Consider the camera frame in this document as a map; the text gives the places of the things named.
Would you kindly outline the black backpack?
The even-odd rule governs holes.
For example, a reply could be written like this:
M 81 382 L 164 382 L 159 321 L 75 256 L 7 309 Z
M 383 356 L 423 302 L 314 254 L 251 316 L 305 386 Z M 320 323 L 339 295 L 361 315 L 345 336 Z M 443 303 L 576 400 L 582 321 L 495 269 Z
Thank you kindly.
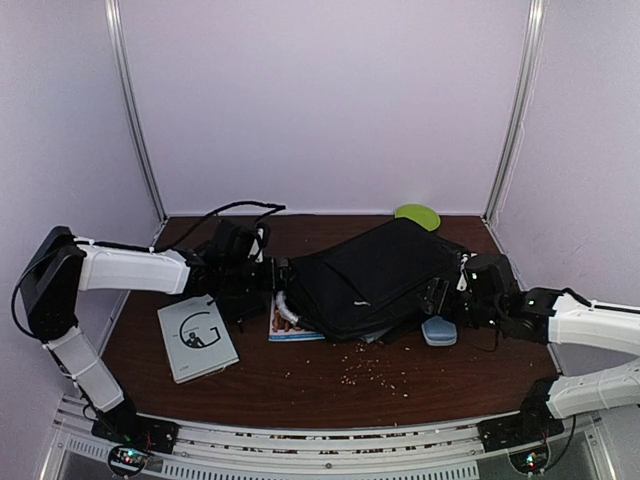
M 355 340 L 396 328 L 420 311 L 432 280 L 454 287 L 468 252 L 410 219 L 393 219 L 290 259 L 276 304 L 290 322 L 329 341 Z

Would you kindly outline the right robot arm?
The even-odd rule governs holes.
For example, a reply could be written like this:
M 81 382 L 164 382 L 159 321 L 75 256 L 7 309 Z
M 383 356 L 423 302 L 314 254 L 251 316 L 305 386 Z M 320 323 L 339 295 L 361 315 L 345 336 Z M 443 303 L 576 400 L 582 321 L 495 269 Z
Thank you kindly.
M 519 287 L 504 254 L 465 255 L 452 279 L 427 283 L 422 306 L 457 328 L 490 328 L 495 336 L 532 343 L 575 344 L 631 355 L 626 364 L 578 376 L 537 381 L 512 430 L 535 440 L 551 420 L 639 401 L 639 310 L 588 300 L 569 287 Z

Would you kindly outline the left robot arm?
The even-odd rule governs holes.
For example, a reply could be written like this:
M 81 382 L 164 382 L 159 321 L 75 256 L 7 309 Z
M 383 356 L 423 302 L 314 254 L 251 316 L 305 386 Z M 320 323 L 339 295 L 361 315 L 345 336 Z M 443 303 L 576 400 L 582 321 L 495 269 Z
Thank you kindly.
M 106 429 L 123 444 L 144 424 L 125 388 L 81 329 L 79 313 L 93 292 L 155 292 L 189 298 L 284 290 L 292 268 L 265 253 L 268 228 L 233 226 L 195 248 L 142 247 L 77 236 L 67 226 L 46 235 L 17 280 L 16 325 L 40 342 L 84 394 Z

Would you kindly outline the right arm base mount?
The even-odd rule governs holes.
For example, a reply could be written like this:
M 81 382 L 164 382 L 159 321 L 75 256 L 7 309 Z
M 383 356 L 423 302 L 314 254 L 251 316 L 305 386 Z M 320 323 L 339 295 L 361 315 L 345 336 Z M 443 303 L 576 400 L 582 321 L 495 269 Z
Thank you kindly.
M 506 450 L 519 474 L 543 474 L 552 465 L 549 440 L 564 432 L 562 420 L 528 419 L 523 414 L 484 420 L 477 425 L 486 453 Z

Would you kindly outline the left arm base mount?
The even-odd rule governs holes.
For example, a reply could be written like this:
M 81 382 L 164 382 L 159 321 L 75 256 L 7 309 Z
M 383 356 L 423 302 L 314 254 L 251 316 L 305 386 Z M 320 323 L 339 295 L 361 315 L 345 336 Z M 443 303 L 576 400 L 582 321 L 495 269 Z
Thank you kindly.
M 118 434 L 103 422 L 95 420 L 91 434 L 113 443 L 107 454 L 107 466 L 118 477 L 129 478 L 140 474 L 156 454 L 173 452 L 179 426 L 175 422 L 147 417 L 138 419 L 136 434 Z

